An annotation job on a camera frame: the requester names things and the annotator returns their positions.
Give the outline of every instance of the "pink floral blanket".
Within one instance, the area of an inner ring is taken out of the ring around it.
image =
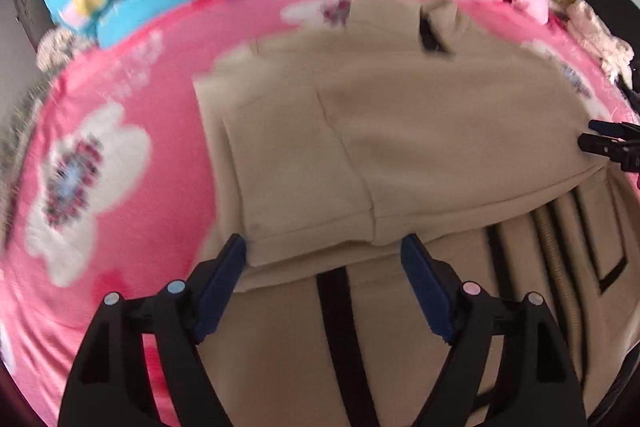
[[[556,23],[546,0],[455,0],[489,31],[567,64],[594,118],[635,121],[616,87]],[[102,297],[186,277],[216,220],[193,77],[243,42],[340,21],[348,0],[197,0],[57,79],[24,165],[0,260],[0,348],[22,393],[56,424],[66,376]],[[177,420],[152,343],[162,418]]]

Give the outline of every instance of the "black clamp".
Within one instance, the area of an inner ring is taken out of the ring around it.
[[[600,136],[581,134],[578,138],[581,151],[606,156],[619,163],[625,172],[640,172],[640,126],[591,120],[589,129]]]
[[[481,425],[585,427],[580,384],[542,296],[508,302],[462,283],[416,235],[402,241],[401,260],[431,330],[451,345],[414,427],[466,425],[494,335],[504,336],[502,360]],[[216,331],[245,261],[245,242],[234,235],[216,260],[155,296],[108,294],[72,367],[58,426],[164,427],[143,353],[142,334],[151,333],[181,426],[232,427],[195,346]]]

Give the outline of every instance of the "bed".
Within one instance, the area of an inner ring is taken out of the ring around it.
[[[548,18],[547,0],[455,1],[490,33],[565,64],[592,118],[636,121],[597,63]],[[339,26],[350,2],[190,0],[60,74],[31,136],[0,260],[0,411],[16,426],[56,424],[66,375],[105,294],[151,295],[206,257],[221,218],[194,81],[248,42]],[[75,184],[55,185],[65,169]],[[63,206],[51,200],[52,184]],[[162,389],[147,347],[152,383]],[[167,397],[156,400],[176,425]]]

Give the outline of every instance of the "white wall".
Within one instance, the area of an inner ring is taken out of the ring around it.
[[[0,0],[0,118],[39,74],[36,53],[15,19],[14,1]]]
[[[44,0],[17,0],[18,18],[31,44],[37,46],[44,34],[53,28]]]

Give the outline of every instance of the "black strap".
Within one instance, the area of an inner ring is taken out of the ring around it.
[[[474,402],[474,407],[471,410],[471,414],[475,413],[477,410],[482,409],[482,407],[487,407],[491,400],[494,399],[495,389],[492,387],[491,389],[484,391],[484,393],[480,393],[476,396],[476,400]]]
[[[498,285],[500,299],[516,302],[516,290],[513,286],[511,268],[507,260],[500,225],[492,225],[486,228],[486,240],[491,251],[491,260],[494,265],[495,280]]]
[[[584,386],[587,381],[587,375],[589,374],[589,344],[587,340],[587,314],[584,307],[584,297],[582,295],[582,290],[580,288],[580,284],[578,283],[578,278],[575,274],[574,263],[569,256],[569,249],[567,247],[566,240],[564,238],[564,232],[562,231],[562,226],[560,224],[560,219],[558,217],[558,209],[556,208],[557,203],[552,201],[551,203],[547,203],[546,207],[549,212],[549,218],[551,220],[551,226],[554,229],[554,234],[556,235],[556,240],[558,241],[558,247],[560,250],[560,255],[562,257],[562,263],[564,264],[564,269],[566,270],[567,275],[569,276],[569,282],[574,289],[575,297],[578,301],[578,309],[580,310],[580,325],[581,325],[581,335],[580,335],[580,364],[582,365],[582,378],[580,379],[580,386],[584,389]]]
[[[596,255],[595,247],[593,244],[593,233],[591,232],[591,227],[589,225],[589,220],[587,219],[587,214],[584,209],[584,202],[582,201],[582,196],[580,195],[580,190],[576,187],[571,191],[571,195],[574,198],[574,206],[576,213],[578,214],[578,220],[580,221],[580,227],[582,229],[582,237],[584,238],[584,244],[587,249],[587,255],[589,256],[589,261],[591,262],[591,267],[593,268],[593,272],[595,273],[596,279],[598,279],[598,285],[600,286],[600,294],[602,295],[606,292],[610,286],[616,282],[619,277],[622,275],[622,272],[625,270],[626,264],[628,263],[627,255],[626,255],[626,246],[625,246],[625,238],[622,234],[622,225],[620,223],[620,214],[618,212],[618,208],[616,206],[616,202],[613,199],[611,204],[613,206],[613,212],[616,219],[616,225],[618,227],[618,235],[620,237],[620,244],[622,246],[622,259],[620,262],[606,274],[602,279],[600,278],[600,266],[598,263],[598,257]]]
[[[424,15],[420,17],[420,36],[422,38],[422,46],[428,52],[440,52],[446,55],[449,54],[446,46],[440,41],[431,28],[429,19]]]
[[[351,427],[380,427],[353,320],[346,268],[316,276],[322,320],[335,378]]]

